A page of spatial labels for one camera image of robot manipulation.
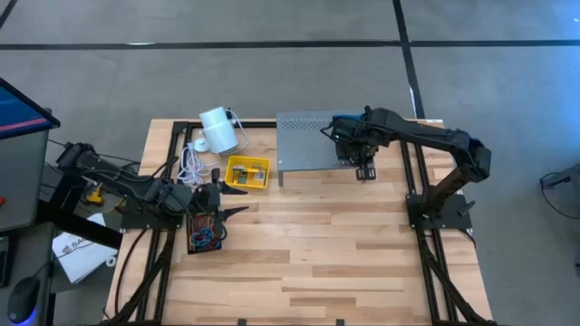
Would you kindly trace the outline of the black keyboard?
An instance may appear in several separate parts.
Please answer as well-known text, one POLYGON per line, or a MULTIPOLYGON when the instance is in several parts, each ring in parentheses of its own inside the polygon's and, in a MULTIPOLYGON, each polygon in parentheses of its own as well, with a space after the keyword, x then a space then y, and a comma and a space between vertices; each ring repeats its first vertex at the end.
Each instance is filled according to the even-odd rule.
POLYGON ((0 288, 10 282, 15 257, 15 243, 9 236, 0 236, 0 288))

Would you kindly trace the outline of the black computer mouse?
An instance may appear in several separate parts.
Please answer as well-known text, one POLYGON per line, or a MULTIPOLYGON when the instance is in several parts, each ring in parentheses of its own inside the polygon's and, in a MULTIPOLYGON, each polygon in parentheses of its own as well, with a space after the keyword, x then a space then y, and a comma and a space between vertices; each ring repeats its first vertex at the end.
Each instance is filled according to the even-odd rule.
POLYGON ((11 291, 7 304, 7 317, 13 324, 28 321, 34 313, 40 281, 34 276, 20 280, 11 291))

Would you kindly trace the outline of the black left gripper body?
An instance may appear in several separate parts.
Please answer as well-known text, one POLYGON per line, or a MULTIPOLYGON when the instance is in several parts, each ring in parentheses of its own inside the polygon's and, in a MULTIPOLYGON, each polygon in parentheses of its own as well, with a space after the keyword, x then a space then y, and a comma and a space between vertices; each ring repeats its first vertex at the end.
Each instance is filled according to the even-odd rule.
POLYGON ((225 227, 227 217, 220 208, 221 195, 226 187, 227 184, 220 179, 220 169, 213 168, 210 182, 198 186, 195 190, 198 207, 200 210, 210 214, 215 227, 214 235, 219 241, 223 241, 227 237, 227 229, 225 227))

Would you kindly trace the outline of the black plastic basket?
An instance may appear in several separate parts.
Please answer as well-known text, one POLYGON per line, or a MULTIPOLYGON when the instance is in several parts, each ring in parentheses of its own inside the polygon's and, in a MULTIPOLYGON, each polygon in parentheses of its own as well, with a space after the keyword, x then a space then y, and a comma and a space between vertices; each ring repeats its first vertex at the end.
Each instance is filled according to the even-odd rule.
POLYGON ((193 227, 193 219, 195 216, 199 216, 199 215, 209 215, 208 213, 196 213, 194 216, 188 216, 187 217, 187 246, 188 246, 188 253, 189 254, 201 254, 201 253, 205 253, 205 252, 211 252, 211 251, 216 251, 216 250, 220 250, 222 248, 222 241, 218 240, 218 245, 217 248, 214 250, 209 250, 209 251, 195 251, 192 248, 191 242, 190 242, 190 236, 192 235, 192 227, 193 227))

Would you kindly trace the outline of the yellow plastic basket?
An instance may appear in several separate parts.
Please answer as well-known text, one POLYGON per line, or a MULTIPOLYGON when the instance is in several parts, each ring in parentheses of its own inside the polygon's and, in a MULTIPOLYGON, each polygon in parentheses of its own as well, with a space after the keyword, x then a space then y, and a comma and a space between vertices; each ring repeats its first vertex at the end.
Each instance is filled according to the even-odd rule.
POLYGON ((270 172, 270 160, 268 158, 256 158, 256 157, 248 157, 248 156, 231 156, 228 159, 228 163, 227 163, 227 171, 226 171, 225 181, 231 187, 247 187, 247 188, 264 189, 264 188, 267 188, 267 185, 268 185, 269 172, 270 172), (265 186, 264 187, 252 187, 252 186, 248 185, 248 183, 246 183, 245 185, 235 184, 233 182, 233 171, 232 171, 232 168, 235 165, 243 165, 243 166, 246 166, 248 169, 251 169, 251 168, 264 169, 267 173, 265 186))

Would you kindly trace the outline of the black support beam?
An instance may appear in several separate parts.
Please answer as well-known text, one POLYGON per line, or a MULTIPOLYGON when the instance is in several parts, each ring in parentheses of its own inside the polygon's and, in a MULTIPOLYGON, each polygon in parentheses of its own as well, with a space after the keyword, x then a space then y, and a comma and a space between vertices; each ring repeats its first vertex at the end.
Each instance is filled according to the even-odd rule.
POLYGON ((112 249, 121 247, 121 233, 42 200, 37 204, 36 221, 38 223, 52 223, 66 233, 83 237, 112 249))

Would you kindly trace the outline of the computer monitor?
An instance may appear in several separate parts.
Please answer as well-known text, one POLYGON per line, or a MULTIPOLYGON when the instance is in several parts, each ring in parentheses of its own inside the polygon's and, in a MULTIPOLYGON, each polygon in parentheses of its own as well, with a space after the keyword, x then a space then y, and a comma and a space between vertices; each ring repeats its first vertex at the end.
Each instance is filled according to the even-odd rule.
POLYGON ((0 78, 0 139, 58 129, 61 122, 45 109, 0 78))

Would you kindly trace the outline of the grey perforated metal shelf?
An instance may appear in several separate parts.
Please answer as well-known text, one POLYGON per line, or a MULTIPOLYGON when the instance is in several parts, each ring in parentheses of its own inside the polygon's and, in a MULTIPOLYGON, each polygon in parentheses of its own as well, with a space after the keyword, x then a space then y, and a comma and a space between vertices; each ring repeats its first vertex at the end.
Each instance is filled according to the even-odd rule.
POLYGON ((297 171, 354 168, 357 179, 376 179, 374 162, 370 168, 358 168, 343 164, 337 159, 334 143, 322 133, 322 128, 338 114, 358 115, 340 110, 281 112, 276 115, 277 170, 280 187, 285 183, 285 173, 297 171))

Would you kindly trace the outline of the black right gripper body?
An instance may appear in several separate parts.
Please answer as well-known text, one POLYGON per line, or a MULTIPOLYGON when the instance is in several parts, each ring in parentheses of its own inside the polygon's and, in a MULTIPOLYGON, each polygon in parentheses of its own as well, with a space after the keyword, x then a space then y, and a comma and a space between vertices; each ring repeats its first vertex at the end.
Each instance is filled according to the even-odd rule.
POLYGON ((364 123, 348 120, 333 121, 333 118, 322 133, 334 143, 337 159, 343 164, 370 168, 375 150, 363 138, 364 123))

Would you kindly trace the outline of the white printed paper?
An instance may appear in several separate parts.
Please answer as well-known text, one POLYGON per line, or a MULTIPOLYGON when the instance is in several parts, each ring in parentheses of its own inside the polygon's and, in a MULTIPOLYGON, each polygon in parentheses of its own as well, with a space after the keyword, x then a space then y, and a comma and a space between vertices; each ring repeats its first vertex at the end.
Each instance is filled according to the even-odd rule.
POLYGON ((119 252, 66 232, 53 239, 52 249, 71 283, 79 283, 103 264, 113 267, 119 252))

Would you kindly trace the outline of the black floor stand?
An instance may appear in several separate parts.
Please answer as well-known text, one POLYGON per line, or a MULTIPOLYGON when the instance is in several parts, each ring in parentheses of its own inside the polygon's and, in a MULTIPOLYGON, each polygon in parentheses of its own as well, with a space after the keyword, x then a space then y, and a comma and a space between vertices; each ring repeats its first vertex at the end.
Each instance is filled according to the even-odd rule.
POLYGON ((580 192, 580 163, 558 172, 550 172, 540 178, 542 189, 550 189, 563 183, 571 183, 575 191, 580 192))

